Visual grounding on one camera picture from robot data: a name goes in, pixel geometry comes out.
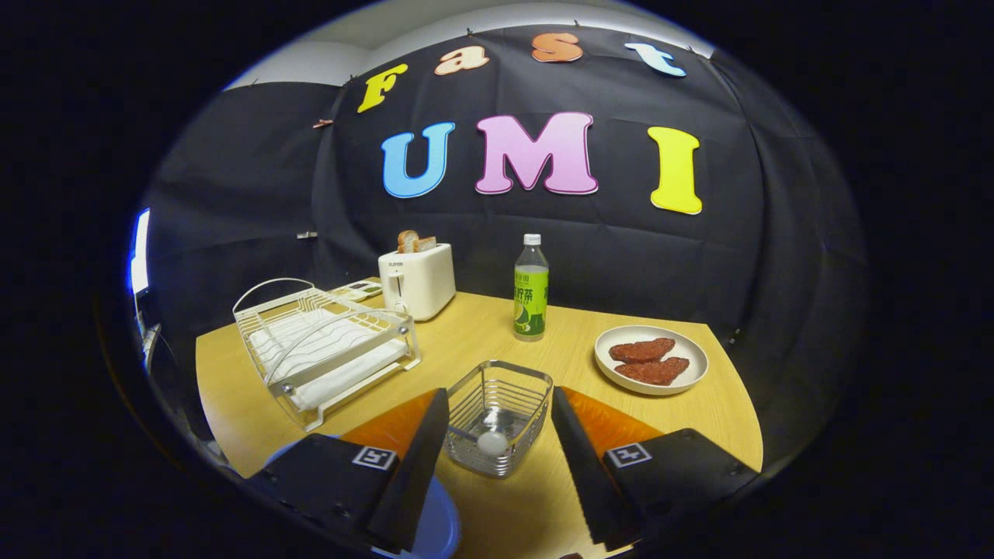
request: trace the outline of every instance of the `pink letter m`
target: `pink letter m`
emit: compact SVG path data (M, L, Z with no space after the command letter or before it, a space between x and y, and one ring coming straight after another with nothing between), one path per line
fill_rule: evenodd
M597 181L590 176L586 156L586 129L593 117L585 112L557 112L549 118L539 139L532 140L518 119L510 115L491 116L476 127L486 137L483 178L476 183L480 194L502 194L514 182L504 173L507 157L525 190L535 188L546 162L553 170L546 189L559 194L592 194Z

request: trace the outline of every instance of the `metal wire basket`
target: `metal wire basket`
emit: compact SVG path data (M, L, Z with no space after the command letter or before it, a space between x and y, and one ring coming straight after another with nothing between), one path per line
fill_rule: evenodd
M239 309L251 293L277 281L307 288ZM390 373L421 360L408 314L369 308L303 279L264 281L246 291L232 313L259 378L304 431Z
M540 371L497 360L480 363L448 389L446 453L461 466L507 477L542 431L552 388L552 377ZM506 441L503 452L483 450L481 437Z

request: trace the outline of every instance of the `white ball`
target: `white ball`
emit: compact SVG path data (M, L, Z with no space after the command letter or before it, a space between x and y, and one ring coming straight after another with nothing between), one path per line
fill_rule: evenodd
M476 446L487 456L499 457L507 450L507 437L503 433L488 431L476 439Z

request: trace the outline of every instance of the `white dish drying rack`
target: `white dish drying rack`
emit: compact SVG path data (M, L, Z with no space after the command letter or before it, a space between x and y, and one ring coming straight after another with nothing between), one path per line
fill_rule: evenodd
M239 310L252 292L278 281L307 288ZM421 360L410 315L369 308L303 279L263 281L232 314L269 394L307 432L335 407Z

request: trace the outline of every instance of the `white wall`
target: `white wall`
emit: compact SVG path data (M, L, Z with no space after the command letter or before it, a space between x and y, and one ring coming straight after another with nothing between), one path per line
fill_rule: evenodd
M366 49L341 43L297 41L276 51L225 89L267 82L341 86L349 81L349 74L359 74L355 69L362 68L368 55Z
M390 4L385 2L378 6L389 8ZM360 22L355 21L355 18L354 21L349 21L349 16L346 16L277 51L226 89L267 82L308 82L341 86L349 80L350 75L358 76L409 52L462 37L467 28L477 33L520 25L573 25L576 20L581 26L613 29L649 37L679 48L690 47L708 58L715 50L704 40L658 16L649 13L634 14L630 13L631 10L628 12L561 3L508 4L445 17L399 36L382 37L384 43L372 50L321 40L322 37L343 35L337 32L343 26L348 26L350 33L357 33L354 27Z

